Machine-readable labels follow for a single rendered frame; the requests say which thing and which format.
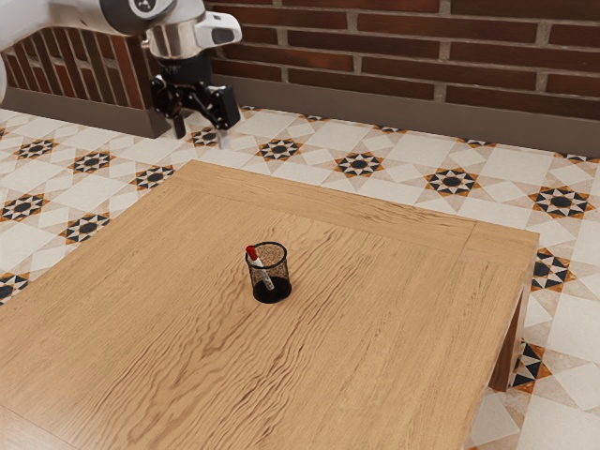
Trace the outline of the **red capped white marker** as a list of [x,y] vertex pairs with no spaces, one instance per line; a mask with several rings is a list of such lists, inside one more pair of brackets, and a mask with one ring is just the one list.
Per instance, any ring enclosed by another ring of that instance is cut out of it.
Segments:
[[266,290],[273,291],[275,289],[275,285],[270,276],[268,275],[267,271],[264,269],[262,260],[259,257],[257,249],[254,246],[247,246],[246,254],[248,260],[250,261],[250,265],[254,267],[258,272]]

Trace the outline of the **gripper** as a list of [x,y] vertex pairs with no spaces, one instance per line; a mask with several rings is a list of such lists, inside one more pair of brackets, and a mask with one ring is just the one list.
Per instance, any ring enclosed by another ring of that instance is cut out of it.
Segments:
[[208,54],[197,54],[187,59],[158,58],[158,73],[150,80],[152,107],[172,118],[172,129],[177,139],[186,136],[182,108],[215,118],[220,149],[229,146],[229,130],[241,119],[233,87],[229,84],[211,85],[212,66]]

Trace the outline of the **black mesh pen holder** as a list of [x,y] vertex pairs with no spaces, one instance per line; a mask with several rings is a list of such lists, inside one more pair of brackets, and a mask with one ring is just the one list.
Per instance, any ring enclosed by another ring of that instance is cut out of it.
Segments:
[[252,246],[257,249],[264,269],[275,285],[273,291],[266,290],[258,272],[250,265],[246,254],[245,261],[254,299],[263,304],[276,304],[288,298],[292,293],[292,284],[287,265],[287,249],[278,242],[261,242]]

